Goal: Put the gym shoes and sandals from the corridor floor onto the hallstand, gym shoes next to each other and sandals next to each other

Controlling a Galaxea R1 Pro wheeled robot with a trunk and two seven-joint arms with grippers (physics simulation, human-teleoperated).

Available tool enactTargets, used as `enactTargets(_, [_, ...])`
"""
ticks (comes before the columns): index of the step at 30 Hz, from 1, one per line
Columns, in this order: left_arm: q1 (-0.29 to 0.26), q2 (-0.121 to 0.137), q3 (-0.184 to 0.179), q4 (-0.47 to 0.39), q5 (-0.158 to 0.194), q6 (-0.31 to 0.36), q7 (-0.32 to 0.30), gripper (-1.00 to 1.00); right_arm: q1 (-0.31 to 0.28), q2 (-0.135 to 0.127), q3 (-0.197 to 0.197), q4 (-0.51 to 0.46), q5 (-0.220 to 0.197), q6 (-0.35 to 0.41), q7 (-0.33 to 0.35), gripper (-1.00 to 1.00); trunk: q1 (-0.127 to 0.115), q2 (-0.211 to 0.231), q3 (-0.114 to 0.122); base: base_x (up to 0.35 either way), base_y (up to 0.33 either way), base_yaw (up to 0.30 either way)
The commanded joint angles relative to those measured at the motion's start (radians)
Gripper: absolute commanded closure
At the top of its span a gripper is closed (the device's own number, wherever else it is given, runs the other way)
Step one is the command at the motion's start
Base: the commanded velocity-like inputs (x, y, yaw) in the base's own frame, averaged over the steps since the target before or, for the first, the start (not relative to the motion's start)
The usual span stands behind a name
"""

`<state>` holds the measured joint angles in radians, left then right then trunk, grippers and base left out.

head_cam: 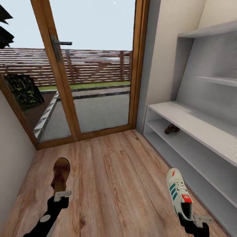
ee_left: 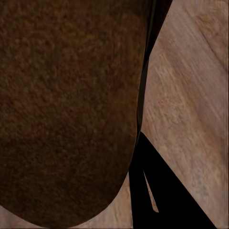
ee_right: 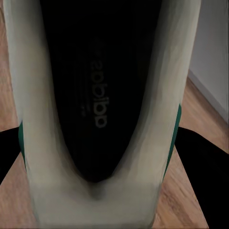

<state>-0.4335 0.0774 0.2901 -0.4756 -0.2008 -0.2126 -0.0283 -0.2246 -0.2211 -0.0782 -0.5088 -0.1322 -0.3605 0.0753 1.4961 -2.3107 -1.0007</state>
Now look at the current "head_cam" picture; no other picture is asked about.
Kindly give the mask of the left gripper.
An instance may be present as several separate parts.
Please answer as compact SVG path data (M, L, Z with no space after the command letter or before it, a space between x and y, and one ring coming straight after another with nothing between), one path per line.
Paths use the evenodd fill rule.
M54 196L52 196L49 200L48 200L48 210L51 207L57 207L59 209L59 213L61 211L62 208L68 208L69 206L69 197L62 197L60 199L60 201L54 202Z

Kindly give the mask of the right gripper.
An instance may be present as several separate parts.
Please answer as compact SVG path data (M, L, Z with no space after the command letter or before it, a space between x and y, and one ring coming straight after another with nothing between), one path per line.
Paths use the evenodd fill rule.
M193 221L184 220L180 213L178 213L180 224L185 227L186 233L193 234L194 237L207 236L209 237L209 227L207 223L202 223L203 228L197 227Z

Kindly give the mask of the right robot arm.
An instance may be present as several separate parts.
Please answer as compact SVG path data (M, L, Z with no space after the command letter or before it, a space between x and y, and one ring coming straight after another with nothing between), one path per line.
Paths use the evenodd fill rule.
M209 227L207 223L212 224L213 218L210 216L193 214L194 221L184 220L178 213L180 224L185 227L186 233L193 234L194 237L209 237Z

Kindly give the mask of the gym shoe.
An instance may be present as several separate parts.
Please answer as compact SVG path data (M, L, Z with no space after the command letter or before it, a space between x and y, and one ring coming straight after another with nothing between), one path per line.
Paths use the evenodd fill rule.
M171 196L172 206L176 217L178 213L184 220L194 221L193 201L183 181L181 172L171 168L167 174L167 186Z

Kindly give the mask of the sandal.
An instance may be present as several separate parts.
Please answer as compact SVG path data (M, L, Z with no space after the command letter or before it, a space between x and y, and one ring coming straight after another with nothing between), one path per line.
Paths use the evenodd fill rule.
M54 178L51 182L51 187L54 189L54 198L56 192L66 190L66 181L70 173L70 163L66 158L59 158L54 164Z
M172 125L171 127L168 127L167 129L165 129L164 133L165 134L170 134L171 132L177 133L179 130L180 130L180 128Z

